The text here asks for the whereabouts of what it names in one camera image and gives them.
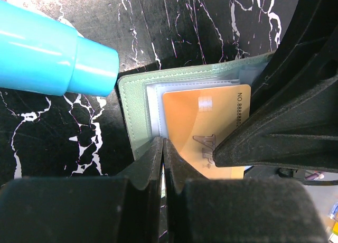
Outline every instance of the gold card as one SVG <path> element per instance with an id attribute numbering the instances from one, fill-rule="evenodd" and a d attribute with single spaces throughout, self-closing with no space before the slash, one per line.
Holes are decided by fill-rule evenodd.
<path id="1" fill-rule="evenodd" d="M 251 87 L 226 86 L 163 94 L 169 139 L 209 179 L 241 179 L 244 167 L 216 167 L 212 152 L 248 117 Z"/>

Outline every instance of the black cable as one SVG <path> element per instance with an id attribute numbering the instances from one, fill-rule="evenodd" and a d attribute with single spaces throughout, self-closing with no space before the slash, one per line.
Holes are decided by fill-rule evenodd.
<path id="1" fill-rule="evenodd" d="M 280 169 L 278 169 L 278 176 L 281 177 L 281 178 L 289 178 L 289 179 L 298 180 L 300 183 L 307 185 L 307 186 L 336 186 L 336 185 L 338 185 L 338 180 L 334 180 L 334 181 L 311 181 L 311 180 L 295 178 L 293 176 L 286 174 L 286 172 L 290 171 L 290 170 L 293 171 L 292 169 L 280 168 Z"/>

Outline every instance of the cyan tube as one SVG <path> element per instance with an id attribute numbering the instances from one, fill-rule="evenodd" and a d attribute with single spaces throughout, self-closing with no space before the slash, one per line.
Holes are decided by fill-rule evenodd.
<path id="1" fill-rule="evenodd" d="M 0 1 L 0 87 L 62 96 L 107 96 L 118 54 L 67 25 Z"/>

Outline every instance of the marble surface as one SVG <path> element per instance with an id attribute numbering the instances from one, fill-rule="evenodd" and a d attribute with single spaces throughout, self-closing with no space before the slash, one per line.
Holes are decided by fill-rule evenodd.
<path id="1" fill-rule="evenodd" d="M 125 75 L 275 50 L 298 0 L 5 1 L 116 49 Z M 0 89 L 0 185 L 23 176 L 115 175 L 132 161 L 117 88 L 107 98 Z"/>

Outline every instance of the light green leather wallet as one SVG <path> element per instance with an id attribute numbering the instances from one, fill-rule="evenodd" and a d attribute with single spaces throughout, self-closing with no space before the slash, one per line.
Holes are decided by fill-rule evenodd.
<path id="1" fill-rule="evenodd" d="M 273 53 L 231 62 L 144 72 L 121 77 L 118 88 L 134 159 L 141 157 L 153 139 L 146 86 L 160 82 L 208 80 L 220 77 L 238 79 L 243 67 L 267 64 Z"/>

